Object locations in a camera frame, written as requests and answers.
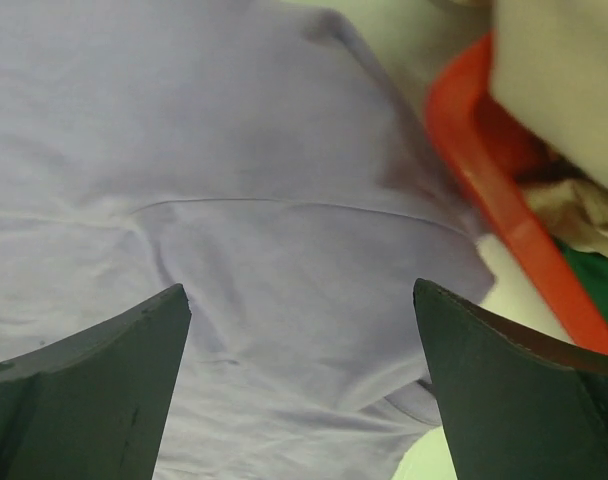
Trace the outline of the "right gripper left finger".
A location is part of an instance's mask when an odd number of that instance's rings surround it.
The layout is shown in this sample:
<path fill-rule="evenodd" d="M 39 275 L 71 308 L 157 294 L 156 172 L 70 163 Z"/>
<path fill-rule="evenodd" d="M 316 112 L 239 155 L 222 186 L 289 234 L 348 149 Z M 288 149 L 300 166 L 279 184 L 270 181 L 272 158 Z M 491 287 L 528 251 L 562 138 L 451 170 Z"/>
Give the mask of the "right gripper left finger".
<path fill-rule="evenodd" d="M 191 321 L 176 284 L 0 362 L 0 479 L 150 479 Z"/>

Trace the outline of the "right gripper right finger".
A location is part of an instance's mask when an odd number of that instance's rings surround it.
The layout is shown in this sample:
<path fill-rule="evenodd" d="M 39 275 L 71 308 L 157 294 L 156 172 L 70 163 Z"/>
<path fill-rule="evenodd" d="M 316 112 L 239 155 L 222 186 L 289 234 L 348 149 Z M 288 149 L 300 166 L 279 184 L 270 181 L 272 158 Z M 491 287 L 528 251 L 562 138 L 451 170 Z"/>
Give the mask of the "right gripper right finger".
<path fill-rule="evenodd" d="M 431 281 L 413 300 L 458 478 L 608 480 L 608 355 Z"/>

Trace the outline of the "purple t shirt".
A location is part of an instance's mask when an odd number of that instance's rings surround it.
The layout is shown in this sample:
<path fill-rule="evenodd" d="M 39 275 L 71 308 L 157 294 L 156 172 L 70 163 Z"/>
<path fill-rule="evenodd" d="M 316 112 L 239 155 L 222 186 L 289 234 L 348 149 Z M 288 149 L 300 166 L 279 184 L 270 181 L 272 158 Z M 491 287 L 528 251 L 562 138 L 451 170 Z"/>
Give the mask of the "purple t shirt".
<path fill-rule="evenodd" d="M 0 1 L 0 360 L 184 286 L 159 479 L 389 479 L 440 416 L 413 309 L 480 224 L 352 25 Z"/>

